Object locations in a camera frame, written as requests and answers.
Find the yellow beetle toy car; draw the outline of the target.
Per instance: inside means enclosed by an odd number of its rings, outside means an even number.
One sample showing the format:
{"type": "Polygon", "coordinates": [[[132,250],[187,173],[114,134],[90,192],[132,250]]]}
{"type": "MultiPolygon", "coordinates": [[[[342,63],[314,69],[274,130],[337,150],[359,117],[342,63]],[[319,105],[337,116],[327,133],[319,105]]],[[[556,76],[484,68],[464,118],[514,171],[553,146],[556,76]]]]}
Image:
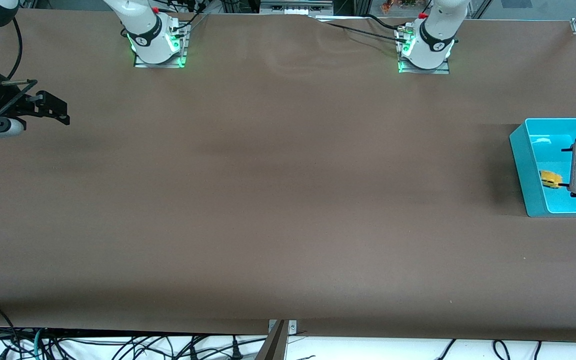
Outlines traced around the yellow beetle toy car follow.
{"type": "Polygon", "coordinates": [[[539,174],[540,174],[542,186],[544,186],[544,187],[551,188],[551,189],[559,189],[559,187],[557,187],[557,184],[563,183],[562,175],[560,175],[556,172],[549,171],[549,170],[541,170],[539,172],[539,174]]]}

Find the teal plastic bin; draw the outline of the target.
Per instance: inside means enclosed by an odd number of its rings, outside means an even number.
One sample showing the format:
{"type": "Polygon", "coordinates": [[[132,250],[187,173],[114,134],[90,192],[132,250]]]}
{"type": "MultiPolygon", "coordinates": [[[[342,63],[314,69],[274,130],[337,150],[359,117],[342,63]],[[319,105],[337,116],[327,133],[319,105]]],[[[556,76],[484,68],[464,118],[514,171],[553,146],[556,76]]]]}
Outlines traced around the teal plastic bin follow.
{"type": "Polygon", "coordinates": [[[566,189],[542,185],[540,171],[560,174],[570,180],[576,140],[576,118],[527,118],[509,136],[519,184],[529,217],[576,218],[576,197],[566,189]]]}

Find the colourful background object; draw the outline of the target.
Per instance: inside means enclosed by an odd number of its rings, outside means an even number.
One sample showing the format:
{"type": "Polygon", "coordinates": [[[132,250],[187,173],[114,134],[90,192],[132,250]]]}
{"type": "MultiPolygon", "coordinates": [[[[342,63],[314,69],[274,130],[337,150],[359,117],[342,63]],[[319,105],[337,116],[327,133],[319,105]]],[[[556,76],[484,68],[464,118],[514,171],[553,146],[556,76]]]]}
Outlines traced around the colourful background object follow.
{"type": "Polygon", "coordinates": [[[382,0],[379,8],[383,14],[412,10],[418,6],[425,6],[425,0],[382,0]]]}

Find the grey metal box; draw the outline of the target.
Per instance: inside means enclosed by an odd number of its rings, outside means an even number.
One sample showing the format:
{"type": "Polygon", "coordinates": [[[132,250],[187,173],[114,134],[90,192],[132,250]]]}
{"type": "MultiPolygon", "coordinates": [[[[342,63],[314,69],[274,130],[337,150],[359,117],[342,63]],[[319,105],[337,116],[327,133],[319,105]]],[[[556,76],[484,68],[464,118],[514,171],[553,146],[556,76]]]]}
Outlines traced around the grey metal box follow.
{"type": "Polygon", "coordinates": [[[333,16],[333,0],[260,0],[259,14],[333,16]]]}

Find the brown angled bar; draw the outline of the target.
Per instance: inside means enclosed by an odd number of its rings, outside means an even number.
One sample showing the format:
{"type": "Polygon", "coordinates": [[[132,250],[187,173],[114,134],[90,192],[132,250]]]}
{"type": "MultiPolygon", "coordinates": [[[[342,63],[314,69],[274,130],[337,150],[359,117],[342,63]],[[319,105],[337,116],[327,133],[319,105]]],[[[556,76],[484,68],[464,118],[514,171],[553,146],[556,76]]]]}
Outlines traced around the brown angled bar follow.
{"type": "Polygon", "coordinates": [[[270,326],[269,335],[265,338],[254,360],[286,360],[290,331],[290,320],[276,320],[270,326]]]}

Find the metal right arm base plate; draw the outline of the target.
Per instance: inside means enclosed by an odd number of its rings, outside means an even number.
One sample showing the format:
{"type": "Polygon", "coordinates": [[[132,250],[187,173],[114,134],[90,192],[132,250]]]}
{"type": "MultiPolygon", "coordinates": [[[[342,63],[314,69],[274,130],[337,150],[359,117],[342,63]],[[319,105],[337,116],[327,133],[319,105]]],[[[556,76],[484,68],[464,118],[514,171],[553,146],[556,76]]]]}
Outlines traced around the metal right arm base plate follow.
{"type": "Polygon", "coordinates": [[[192,27],[188,25],[181,30],[174,30],[166,35],[166,54],[168,59],[159,63],[148,63],[137,53],[134,43],[131,43],[131,50],[134,55],[135,68],[159,68],[159,69],[182,69],[185,68],[188,50],[190,45],[190,34],[192,27]]]}

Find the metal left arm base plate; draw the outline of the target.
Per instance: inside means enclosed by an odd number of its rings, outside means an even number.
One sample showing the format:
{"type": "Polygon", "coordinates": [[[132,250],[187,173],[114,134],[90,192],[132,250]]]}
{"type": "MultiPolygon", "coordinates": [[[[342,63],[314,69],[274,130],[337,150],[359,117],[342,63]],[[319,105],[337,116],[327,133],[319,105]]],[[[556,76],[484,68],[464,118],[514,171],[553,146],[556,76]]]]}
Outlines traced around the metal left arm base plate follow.
{"type": "Polygon", "coordinates": [[[394,35],[400,42],[396,45],[398,56],[398,71],[400,73],[416,73],[426,75],[448,75],[450,66],[448,57],[455,41],[451,40],[447,46],[437,43],[440,48],[436,51],[419,38],[414,28],[402,27],[394,30],[394,35]]]}

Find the metal table edge bracket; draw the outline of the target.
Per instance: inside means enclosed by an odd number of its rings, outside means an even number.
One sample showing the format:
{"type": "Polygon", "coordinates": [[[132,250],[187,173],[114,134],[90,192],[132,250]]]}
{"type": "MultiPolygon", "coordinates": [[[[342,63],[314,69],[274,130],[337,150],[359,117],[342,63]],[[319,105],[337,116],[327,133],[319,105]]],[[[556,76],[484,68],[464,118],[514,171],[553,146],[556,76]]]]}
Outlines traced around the metal table edge bracket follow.
{"type": "MultiPolygon", "coordinates": [[[[278,322],[278,319],[270,319],[269,321],[269,325],[268,325],[268,333],[270,334],[275,326],[275,324],[278,322]]],[[[288,319],[285,321],[286,323],[286,328],[288,328],[288,335],[297,335],[298,333],[298,321],[297,319],[288,319]]]]}

